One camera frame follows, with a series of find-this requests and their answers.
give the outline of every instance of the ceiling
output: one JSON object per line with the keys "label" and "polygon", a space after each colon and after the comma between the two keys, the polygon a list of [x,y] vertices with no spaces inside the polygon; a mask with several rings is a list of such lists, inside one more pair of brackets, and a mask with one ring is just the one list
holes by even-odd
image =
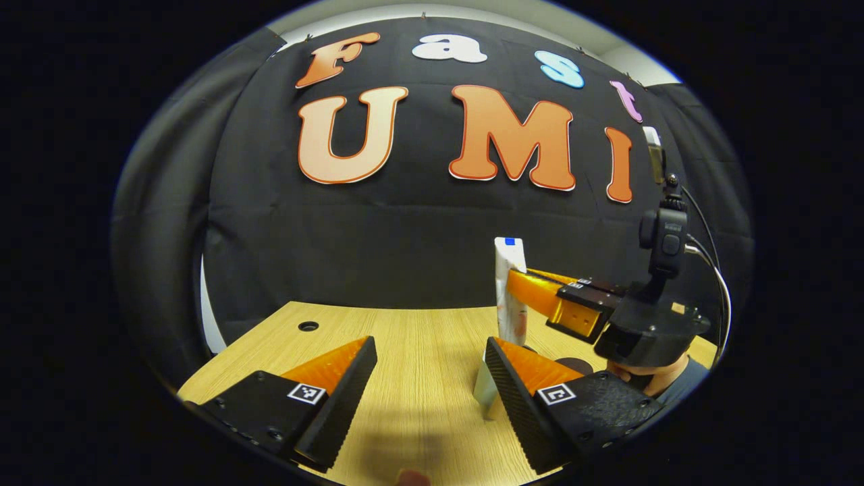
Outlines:
{"label": "ceiling", "polygon": [[268,24],[278,34],[284,34],[313,22],[357,10],[387,5],[417,4],[420,15],[424,4],[448,5],[485,10],[527,22],[540,29],[582,46],[587,51],[603,55],[627,44],[622,38],[585,17],[555,3],[542,0],[321,0],[293,10]]}

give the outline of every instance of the finger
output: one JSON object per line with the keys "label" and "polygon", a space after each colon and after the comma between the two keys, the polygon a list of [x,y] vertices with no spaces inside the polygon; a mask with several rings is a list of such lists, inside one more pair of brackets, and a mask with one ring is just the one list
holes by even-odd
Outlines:
{"label": "finger", "polygon": [[399,470],[396,486],[431,486],[428,477],[415,470]]}

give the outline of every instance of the orange letter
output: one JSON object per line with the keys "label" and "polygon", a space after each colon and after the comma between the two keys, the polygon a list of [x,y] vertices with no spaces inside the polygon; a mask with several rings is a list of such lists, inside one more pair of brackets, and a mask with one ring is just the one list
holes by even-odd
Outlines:
{"label": "orange letter", "polygon": [[336,112],[345,106],[344,96],[319,99],[300,109],[303,125],[297,158],[300,170],[309,179],[323,184],[357,182],[378,172],[387,162],[393,145],[396,103],[408,96],[400,86],[380,87],[360,94],[369,106],[363,148],[351,157],[333,155],[333,123]]}
{"label": "orange letter", "polygon": [[633,200],[630,190],[630,148],[633,143],[627,135],[612,127],[604,131],[612,145],[612,181],[606,186],[606,196],[627,204]]}
{"label": "orange letter", "polygon": [[484,86],[463,85],[453,95],[465,105],[462,153],[450,163],[450,175],[459,179],[489,181],[498,166],[489,159],[489,138],[511,181],[517,181],[538,150],[537,165],[529,177],[537,186],[573,190],[576,178],[570,173],[570,122],[573,114],[550,101],[538,101],[525,123],[501,93]]}
{"label": "orange letter", "polygon": [[381,35],[378,35],[378,32],[370,32],[344,41],[334,42],[323,48],[317,48],[312,51],[314,58],[309,66],[309,71],[297,81],[294,87],[300,89],[318,81],[329,80],[344,69],[342,66],[336,66],[337,60],[342,59],[344,62],[351,62],[357,59],[357,56],[360,55],[360,49],[363,48],[361,42],[371,44],[380,38]]}

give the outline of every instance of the table surface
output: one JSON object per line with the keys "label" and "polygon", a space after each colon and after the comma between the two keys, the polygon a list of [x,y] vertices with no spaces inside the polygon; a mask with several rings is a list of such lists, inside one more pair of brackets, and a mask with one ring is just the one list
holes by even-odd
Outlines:
{"label": "table surface", "polygon": [[[298,325],[315,321],[314,331]],[[591,346],[545,325],[529,310],[526,345],[551,359],[575,357],[604,369]],[[486,348],[498,335],[494,307],[390,310],[290,302],[210,360],[181,387],[204,403],[256,370],[282,374],[331,349],[373,336],[372,371],[336,463],[326,474],[348,485],[395,482],[400,468],[435,486],[524,484],[537,475],[507,420],[484,420],[473,386]],[[716,346],[697,337],[690,356],[710,367]]]}

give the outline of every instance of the black backdrop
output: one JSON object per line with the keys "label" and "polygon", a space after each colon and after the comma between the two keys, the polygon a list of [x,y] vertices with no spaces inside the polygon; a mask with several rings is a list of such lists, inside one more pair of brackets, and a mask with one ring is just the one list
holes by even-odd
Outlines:
{"label": "black backdrop", "polygon": [[[106,258],[118,176],[148,119],[202,60],[289,6],[88,6],[12,12],[10,476],[296,483],[172,399],[127,336]],[[861,39],[847,12],[798,6],[578,6],[711,105],[747,161],[760,243],[753,296],[720,369],[631,448],[563,483],[854,483],[848,444],[858,438],[844,436],[860,409],[849,372],[860,338],[855,191],[826,188],[860,175],[848,163],[848,61]]]}
{"label": "black backdrop", "polygon": [[[378,32],[345,70],[294,89],[327,44]],[[432,34],[466,35],[487,60],[430,61],[411,49]],[[194,324],[199,259],[220,330],[230,344],[290,300],[379,308],[494,305],[492,239],[524,239],[533,268],[620,285],[646,280],[649,253],[638,222],[655,209],[642,126],[653,126],[677,173],[712,225],[737,310],[746,301],[753,230],[746,180],[730,143],[705,106],[681,85],[650,86],[537,35],[488,22],[404,18],[371,22],[281,46],[268,29],[210,61],[175,92],[132,151],[118,186],[113,254],[118,292],[155,365],[176,387],[206,359]],[[573,60],[585,86],[554,82],[534,58],[546,50]],[[643,123],[627,114],[610,80],[633,93]],[[525,120],[539,100],[568,108],[570,167],[576,187],[541,189],[503,171],[489,182],[452,177],[464,109],[454,86],[503,93]],[[325,185],[299,169],[297,145],[307,103],[345,96],[332,141],[339,156],[364,143],[360,93],[404,86],[390,157],[361,182]],[[609,201],[610,149],[604,128],[623,131],[632,202]],[[500,167],[495,150],[492,160]],[[537,155],[528,169],[536,163]],[[691,208],[690,232],[708,238]],[[688,257],[669,285],[720,320],[713,273]],[[706,337],[716,342],[716,327]]]}

